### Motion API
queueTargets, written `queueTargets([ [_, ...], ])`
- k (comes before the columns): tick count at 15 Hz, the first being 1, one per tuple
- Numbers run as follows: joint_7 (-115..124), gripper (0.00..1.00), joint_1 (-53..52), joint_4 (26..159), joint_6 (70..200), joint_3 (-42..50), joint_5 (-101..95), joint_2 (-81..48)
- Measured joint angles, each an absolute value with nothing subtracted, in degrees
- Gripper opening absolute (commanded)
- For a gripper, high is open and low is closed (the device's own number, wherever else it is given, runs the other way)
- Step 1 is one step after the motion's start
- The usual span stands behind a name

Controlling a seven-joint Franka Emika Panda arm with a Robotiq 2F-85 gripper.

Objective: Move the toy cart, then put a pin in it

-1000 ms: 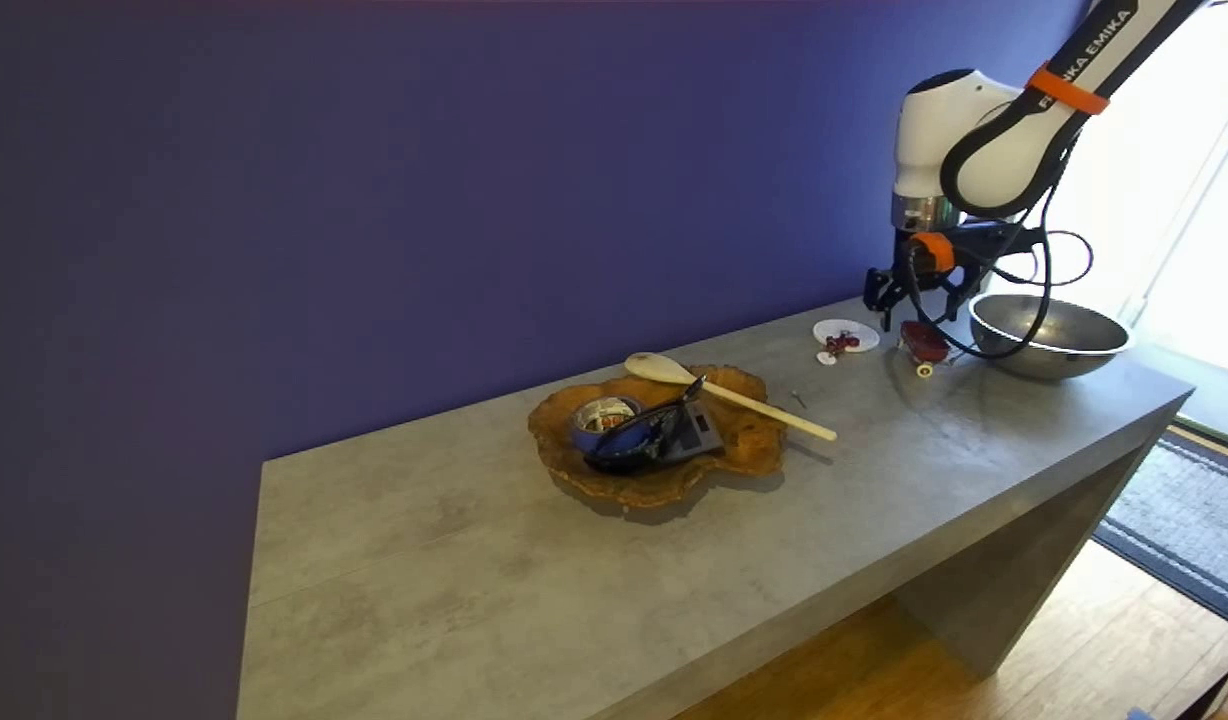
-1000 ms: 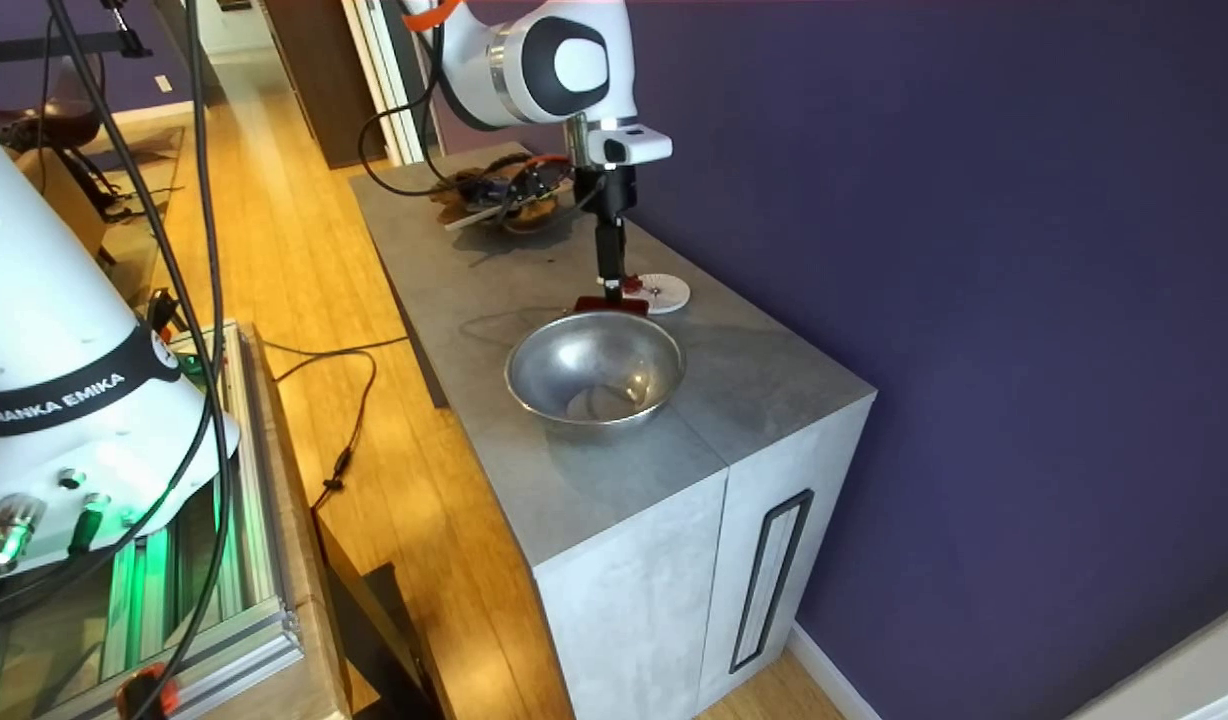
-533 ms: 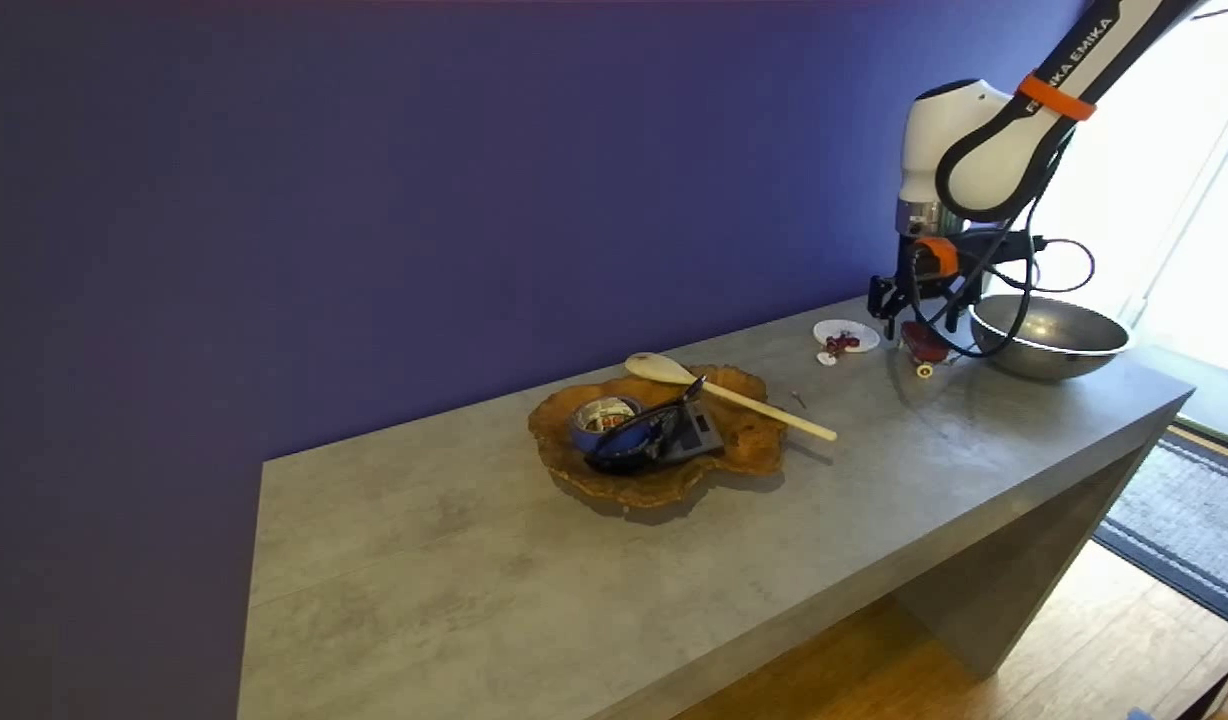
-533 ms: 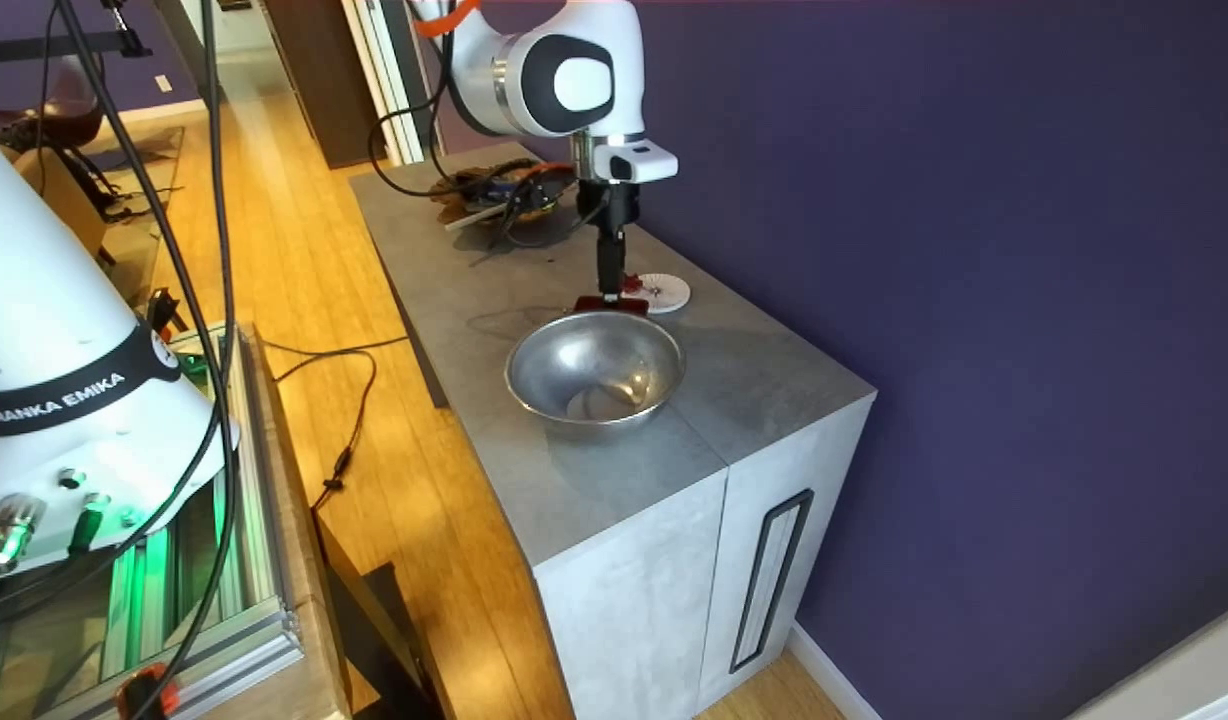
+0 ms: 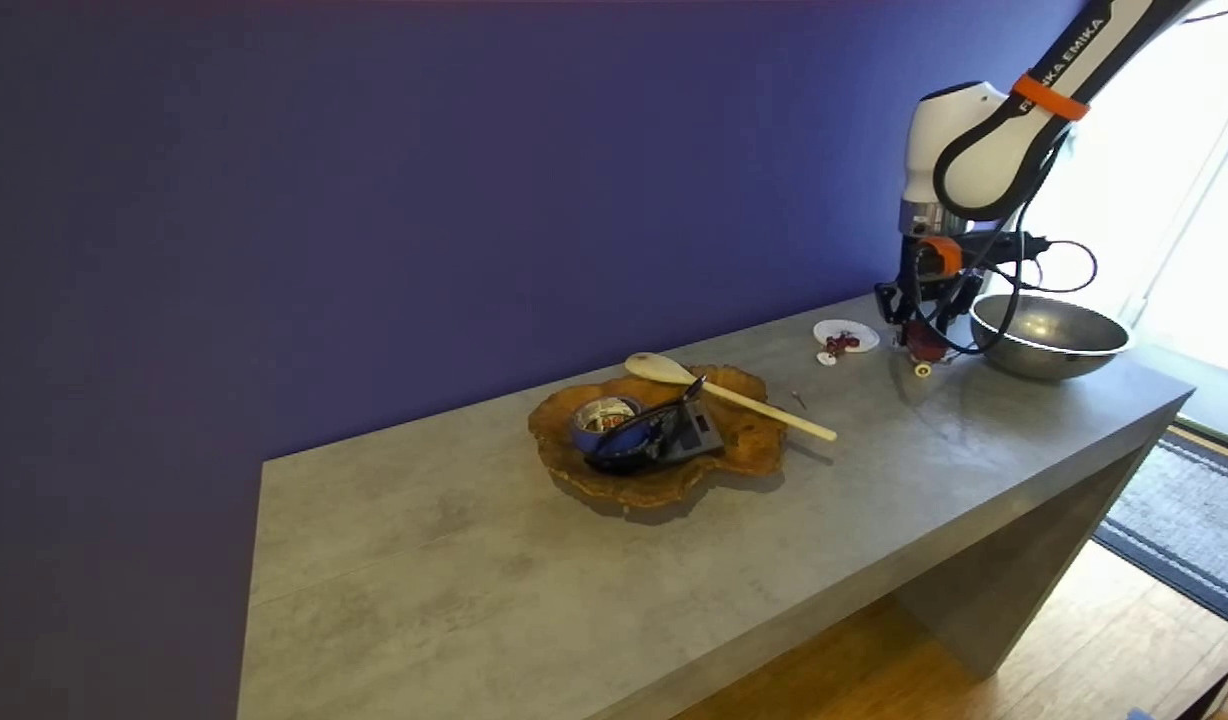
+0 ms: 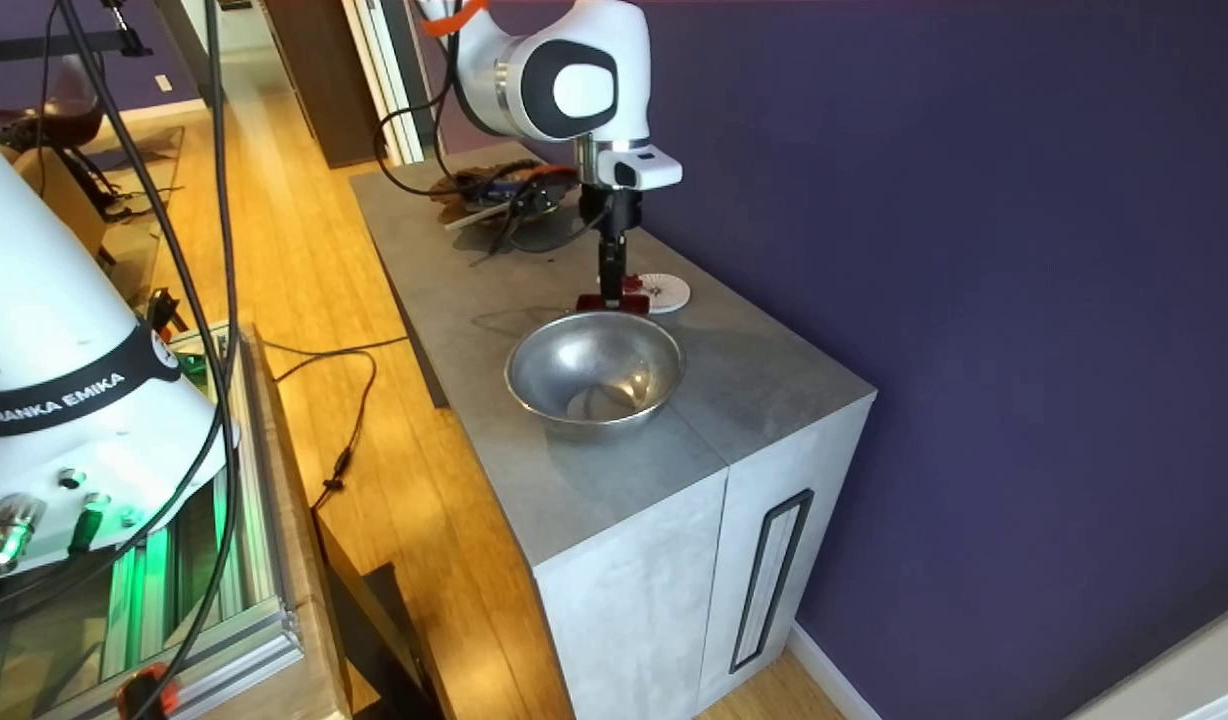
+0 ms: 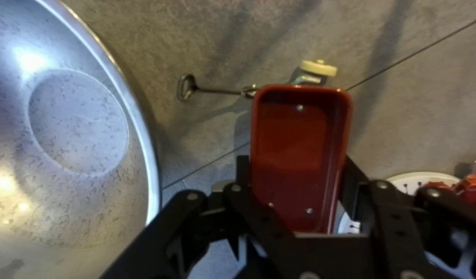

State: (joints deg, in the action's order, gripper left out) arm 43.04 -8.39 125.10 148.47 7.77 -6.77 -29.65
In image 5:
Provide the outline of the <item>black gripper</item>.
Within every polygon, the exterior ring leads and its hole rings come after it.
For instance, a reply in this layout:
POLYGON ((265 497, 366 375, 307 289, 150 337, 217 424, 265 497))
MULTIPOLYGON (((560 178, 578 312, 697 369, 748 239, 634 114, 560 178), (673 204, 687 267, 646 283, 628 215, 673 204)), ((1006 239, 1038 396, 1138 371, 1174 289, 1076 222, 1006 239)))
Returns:
POLYGON ((901 273, 882 289, 888 325, 949 330, 986 289, 969 237, 920 232, 901 246, 901 273))

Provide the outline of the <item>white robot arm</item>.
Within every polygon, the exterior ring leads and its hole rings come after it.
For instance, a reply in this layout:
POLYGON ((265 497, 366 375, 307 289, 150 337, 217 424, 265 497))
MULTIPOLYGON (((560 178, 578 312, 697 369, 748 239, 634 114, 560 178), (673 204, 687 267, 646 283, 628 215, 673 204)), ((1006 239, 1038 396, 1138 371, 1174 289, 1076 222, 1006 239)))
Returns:
POLYGON ((877 289, 888 325, 945 332, 993 266, 1041 254, 1021 232, 1069 128, 1110 82, 1200 0, 1085 0, 1007 88, 965 82, 925 94, 908 124, 901 273, 877 289))

